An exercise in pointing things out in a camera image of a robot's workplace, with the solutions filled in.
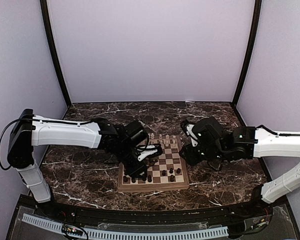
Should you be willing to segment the dark piece back corner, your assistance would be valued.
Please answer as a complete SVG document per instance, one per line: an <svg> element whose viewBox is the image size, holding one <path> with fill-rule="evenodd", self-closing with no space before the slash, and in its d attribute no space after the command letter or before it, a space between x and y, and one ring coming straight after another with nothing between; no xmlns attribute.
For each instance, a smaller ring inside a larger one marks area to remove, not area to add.
<svg viewBox="0 0 300 240"><path fill-rule="evenodd" d="M123 182L126 183L128 181L128 178L124 175L123 176Z"/></svg>

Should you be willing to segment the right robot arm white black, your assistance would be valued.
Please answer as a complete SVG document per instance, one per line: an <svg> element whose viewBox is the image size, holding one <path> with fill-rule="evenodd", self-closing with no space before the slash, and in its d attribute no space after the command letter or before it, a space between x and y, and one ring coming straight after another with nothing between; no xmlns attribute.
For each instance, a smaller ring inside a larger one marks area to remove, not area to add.
<svg viewBox="0 0 300 240"><path fill-rule="evenodd" d="M300 158L300 132L274 132L263 125L241 126L229 132L212 125L188 124L185 133L191 143L183 146L179 155L191 166L214 160L222 163L263 157ZM256 217L264 210L265 203L271 204L299 187L300 162L276 179L255 187L245 213Z"/></svg>

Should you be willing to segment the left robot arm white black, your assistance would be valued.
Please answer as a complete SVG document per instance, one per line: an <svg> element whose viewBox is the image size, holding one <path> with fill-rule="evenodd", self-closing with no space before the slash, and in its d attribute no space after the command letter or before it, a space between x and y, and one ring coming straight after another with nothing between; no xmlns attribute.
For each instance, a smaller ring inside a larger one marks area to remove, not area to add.
<svg viewBox="0 0 300 240"><path fill-rule="evenodd" d="M67 121L34 115L25 109L9 138L7 161L15 168L30 189L41 210L50 218L57 218L60 206L52 200L49 185L34 158L34 147L43 145L79 146L104 150L126 167L128 175L137 178L147 167L143 160L154 153L154 148L140 143L148 138L138 121L128 125L112 124L105 118L89 121Z"/></svg>

